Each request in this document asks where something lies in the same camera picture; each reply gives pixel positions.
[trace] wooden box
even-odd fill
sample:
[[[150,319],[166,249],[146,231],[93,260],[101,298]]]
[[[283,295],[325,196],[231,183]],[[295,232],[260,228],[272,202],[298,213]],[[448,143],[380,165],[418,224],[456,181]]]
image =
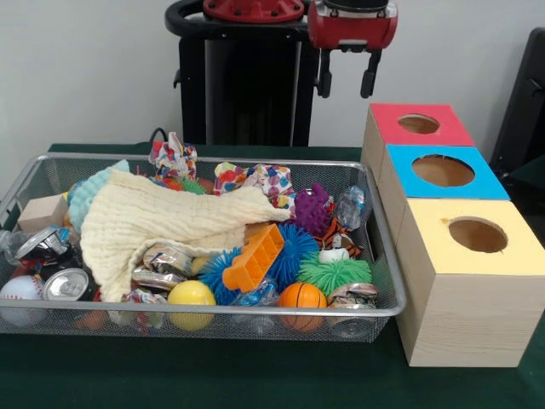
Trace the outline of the wooden box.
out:
[[[406,198],[509,200],[475,147],[387,145],[377,185],[394,243]]]
[[[27,233],[37,232],[51,225],[62,226],[68,203],[58,194],[32,199],[20,214],[19,227]]]
[[[370,104],[361,162],[376,181],[386,145],[472,147],[474,143],[448,105]]]
[[[517,366],[545,307],[545,251],[511,202],[408,199],[398,316],[411,366]]]

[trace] yellow cloth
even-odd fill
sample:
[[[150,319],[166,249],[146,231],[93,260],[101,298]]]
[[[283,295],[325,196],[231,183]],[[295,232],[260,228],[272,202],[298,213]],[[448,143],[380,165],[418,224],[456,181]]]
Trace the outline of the yellow cloth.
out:
[[[257,187],[196,195],[114,170],[83,222],[83,259],[100,285],[102,301],[119,302],[130,291],[136,263],[159,241],[191,256],[207,256],[244,245],[246,224],[289,218],[289,210],[273,208]]]

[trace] purple spiky toy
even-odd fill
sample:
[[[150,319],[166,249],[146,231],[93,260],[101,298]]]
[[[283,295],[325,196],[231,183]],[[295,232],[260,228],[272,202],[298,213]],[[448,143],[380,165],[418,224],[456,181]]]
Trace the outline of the purple spiky toy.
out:
[[[295,197],[295,224],[312,236],[323,236],[331,221],[324,208],[329,197],[317,182],[313,183],[312,189],[301,190]]]

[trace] metal basket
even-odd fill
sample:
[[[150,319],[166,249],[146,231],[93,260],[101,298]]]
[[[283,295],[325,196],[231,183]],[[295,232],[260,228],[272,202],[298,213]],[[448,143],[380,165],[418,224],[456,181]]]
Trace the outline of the metal basket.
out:
[[[30,199],[67,191],[75,182],[126,158],[131,171],[153,174],[146,156],[48,153],[32,160],[21,172],[0,205],[0,221],[17,217]],[[243,167],[274,163],[291,168],[296,191],[319,181],[338,197],[345,187],[358,185],[366,191],[363,225],[353,239],[363,249],[361,258],[371,265],[379,289],[377,309],[274,308],[233,306],[149,305],[110,302],[50,302],[0,300],[0,312],[40,314],[35,325],[19,328],[0,319],[1,333],[66,334],[122,337],[206,337],[298,341],[356,341],[370,343],[389,317],[405,305],[399,266],[372,177],[359,163],[299,160],[199,158],[198,176],[214,180],[214,168],[223,161]],[[0,256],[0,285],[14,267]],[[135,325],[134,317],[153,320],[154,327]],[[175,317],[182,327],[173,324]]]

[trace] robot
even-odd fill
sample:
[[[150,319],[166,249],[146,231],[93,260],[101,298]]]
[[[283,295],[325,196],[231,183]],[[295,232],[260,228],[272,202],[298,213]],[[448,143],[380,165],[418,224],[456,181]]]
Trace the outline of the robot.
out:
[[[184,139],[306,146],[314,88],[331,93],[330,53],[370,53],[360,95],[373,95],[398,10],[388,0],[182,0],[166,11],[181,38]]]

